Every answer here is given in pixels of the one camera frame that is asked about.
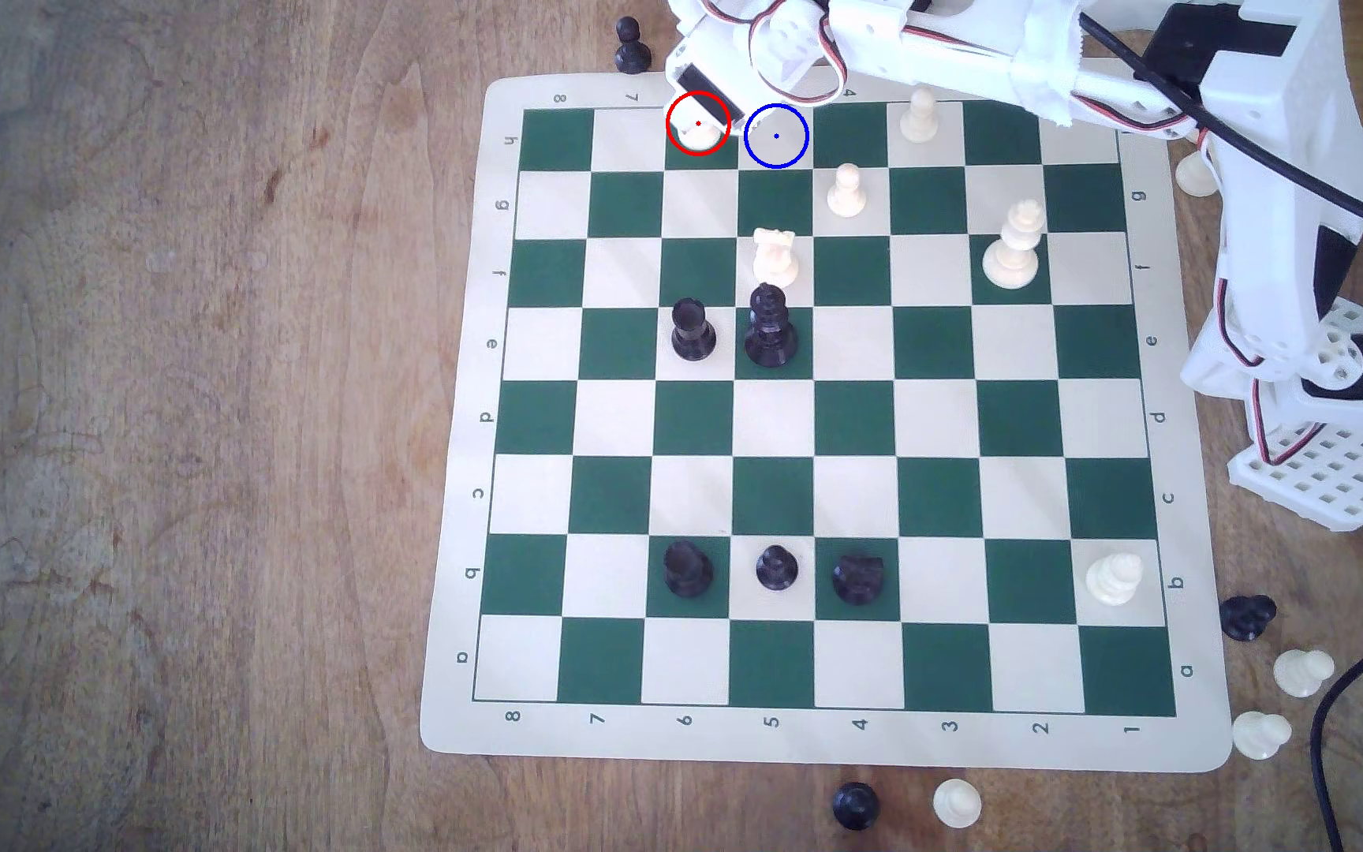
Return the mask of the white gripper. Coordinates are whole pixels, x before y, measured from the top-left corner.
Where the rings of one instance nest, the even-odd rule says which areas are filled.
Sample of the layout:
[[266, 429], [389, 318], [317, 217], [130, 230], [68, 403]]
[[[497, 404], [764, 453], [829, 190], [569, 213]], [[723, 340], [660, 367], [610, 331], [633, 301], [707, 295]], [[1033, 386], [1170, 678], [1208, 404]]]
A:
[[741, 121], [756, 106], [840, 100], [845, 64], [818, 1], [672, 1], [680, 41], [667, 59], [672, 89], [710, 91]]

